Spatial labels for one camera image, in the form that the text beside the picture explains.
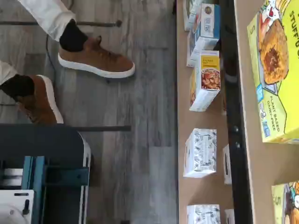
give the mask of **metal rod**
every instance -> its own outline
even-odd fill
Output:
[[[71,127],[78,132],[130,132],[131,126]]]
[[[37,26],[38,23],[35,21],[0,21],[0,25],[9,25],[9,26]],[[116,22],[77,22],[78,26],[91,26],[91,27],[120,27],[122,21],[117,20]]]

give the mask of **wooden shelf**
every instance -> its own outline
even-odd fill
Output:
[[[262,143],[247,26],[263,0],[235,0],[244,133],[253,223],[275,223],[271,185],[299,180],[299,146]]]
[[[222,149],[228,144],[226,116],[221,114],[218,96],[207,112],[189,111],[189,84],[192,73],[186,67],[187,35],[183,28],[183,1],[177,2],[177,70],[178,70],[178,181],[179,223],[187,223],[186,207],[191,204],[219,204],[221,223],[225,223],[225,209],[233,208],[232,188],[224,184]],[[204,178],[183,177],[185,141],[194,128],[217,129],[217,173]]]

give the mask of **yellow food box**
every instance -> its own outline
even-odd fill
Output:
[[[275,224],[299,222],[299,182],[272,186]]]
[[[220,91],[219,51],[202,50],[190,77],[190,111],[204,112]]]
[[[299,0],[266,0],[247,31],[263,142],[299,143]]]

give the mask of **black sock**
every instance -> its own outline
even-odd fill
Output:
[[[59,43],[64,50],[78,52],[83,50],[83,45],[87,39],[88,37],[78,28],[76,22],[71,20],[65,27]]]
[[[7,95],[17,101],[17,97],[34,95],[34,82],[29,76],[16,74],[0,85],[0,90],[3,90]]]

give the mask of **white sneaker sole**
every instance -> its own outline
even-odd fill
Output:
[[[104,70],[98,69],[98,68],[90,66],[88,64],[66,61],[66,60],[62,59],[59,54],[58,54],[58,60],[59,60],[59,63],[63,67],[66,67],[69,69],[75,69],[75,70],[88,71],[88,72],[94,73],[98,76],[105,77],[105,78],[126,78],[129,76],[132,76],[135,72],[135,64],[134,63],[133,63],[133,67],[128,71],[110,72],[110,71],[104,71]]]
[[[46,76],[41,76],[41,75],[37,75],[39,77],[41,77],[43,79],[43,81],[45,82],[45,86],[46,86],[46,92],[47,92],[47,97],[48,97],[48,102],[49,105],[54,113],[54,116],[56,118],[56,121],[58,124],[63,124],[64,120],[61,116],[61,113],[56,105],[55,102],[55,96],[54,96],[54,89],[53,89],[53,84],[52,81],[46,77]]]

